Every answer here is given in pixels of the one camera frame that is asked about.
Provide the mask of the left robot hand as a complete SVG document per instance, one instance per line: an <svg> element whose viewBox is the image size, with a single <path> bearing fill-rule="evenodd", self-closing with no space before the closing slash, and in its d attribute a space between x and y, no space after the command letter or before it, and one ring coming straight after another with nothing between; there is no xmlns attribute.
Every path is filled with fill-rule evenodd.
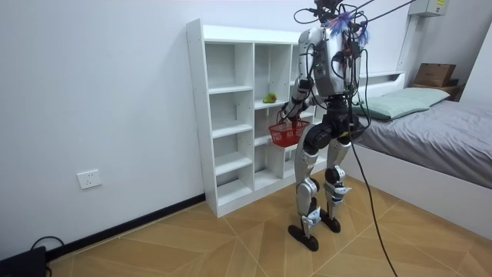
<svg viewBox="0 0 492 277"><path fill-rule="evenodd" d="M290 102L286 102L281 106L279 123L297 122L300 120L300 105L290 106Z"/></svg>

